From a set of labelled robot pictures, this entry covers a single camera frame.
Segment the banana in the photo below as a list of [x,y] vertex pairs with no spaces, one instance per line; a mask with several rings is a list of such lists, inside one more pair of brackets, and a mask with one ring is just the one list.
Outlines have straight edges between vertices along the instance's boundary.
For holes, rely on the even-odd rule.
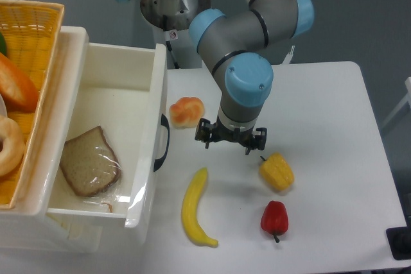
[[218,241],[210,238],[201,228],[197,220],[197,207],[204,186],[208,177],[207,168],[198,170],[190,184],[188,185],[186,194],[182,202],[181,220],[182,226],[187,236],[194,244],[198,246],[210,246],[216,248]]

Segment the bread roll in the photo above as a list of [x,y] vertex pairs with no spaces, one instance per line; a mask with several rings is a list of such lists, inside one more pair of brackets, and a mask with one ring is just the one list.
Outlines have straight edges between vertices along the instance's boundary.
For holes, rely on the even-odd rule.
[[180,98],[169,109],[170,121],[176,128],[195,128],[204,115],[204,104],[201,99],[192,97]]

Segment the drawer handle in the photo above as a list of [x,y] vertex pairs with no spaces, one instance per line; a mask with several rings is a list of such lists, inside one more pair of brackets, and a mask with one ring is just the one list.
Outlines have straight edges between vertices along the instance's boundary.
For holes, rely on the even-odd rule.
[[161,125],[167,129],[167,146],[164,155],[161,158],[157,158],[154,161],[154,172],[160,169],[162,163],[166,160],[168,153],[168,145],[170,144],[170,125],[168,124],[167,117],[164,114],[161,114]]

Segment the black object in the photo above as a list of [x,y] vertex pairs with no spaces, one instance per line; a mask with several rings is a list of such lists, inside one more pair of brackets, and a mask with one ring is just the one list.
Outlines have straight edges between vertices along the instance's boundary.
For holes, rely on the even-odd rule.
[[161,125],[167,129],[167,145],[166,151],[162,155],[161,158],[157,158],[154,161],[154,172],[160,169],[164,161],[166,160],[167,153],[168,153],[168,146],[170,145],[170,125],[168,124],[167,117],[164,114],[161,114]]
[[240,131],[240,128],[234,130],[227,129],[217,118],[215,124],[207,119],[201,118],[198,122],[195,132],[195,140],[205,143],[208,149],[210,142],[229,141],[237,142],[246,148],[245,154],[248,155],[251,150],[264,150],[267,140],[267,129],[257,128],[255,131]]
[[388,228],[386,233],[394,259],[411,259],[411,228]]

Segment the wicker basket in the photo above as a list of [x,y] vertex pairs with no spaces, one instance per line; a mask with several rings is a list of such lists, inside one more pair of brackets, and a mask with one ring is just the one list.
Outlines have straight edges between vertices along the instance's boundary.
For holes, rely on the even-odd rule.
[[7,57],[26,72],[40,91],[34,113],[9,112],[8,117],[21,127],[26,149],[21,163],[0,177],[0,209],[15,207],[19,191],[30,176],[35,159],[33,144],[48,89],[49,76],[64,16],[64,6],[35,1],[0,0],[0,32],[7,44]]

